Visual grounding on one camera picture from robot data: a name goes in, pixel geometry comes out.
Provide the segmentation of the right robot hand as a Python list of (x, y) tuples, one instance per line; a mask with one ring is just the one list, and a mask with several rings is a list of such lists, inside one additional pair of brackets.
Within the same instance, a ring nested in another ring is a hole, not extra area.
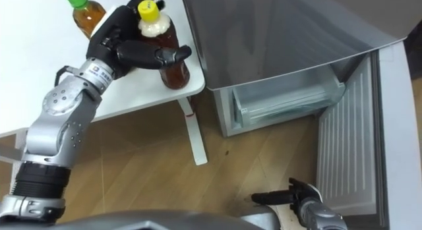
[(318, 189), (311, 184), (298, 181), (294, 178), (289, 178), (287, 190), (275, 190), (251, 195), (251, 200), (256, 204), (267, 206), (289, 204), (290, 210), (293, 210), (295, 214), (299, 214), (302, 203), (309, 198), (322, 203), (322, 197)]

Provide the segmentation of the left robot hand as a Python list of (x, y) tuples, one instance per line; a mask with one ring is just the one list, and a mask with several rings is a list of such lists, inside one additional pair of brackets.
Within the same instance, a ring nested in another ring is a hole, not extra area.
[[(90, 38), (87, 59), (104, 62), (114, 72), (114, 79), (126, 76), (132, 68), (158, 70), (184, 61), (192, 54), (189, 46), (175, 49), (150, 45), (139, 37), (140, 16), (135, 11), (143, 0), (130, 0), (117, 7)], [(157, 2), (159, 10), (165, 7)]]

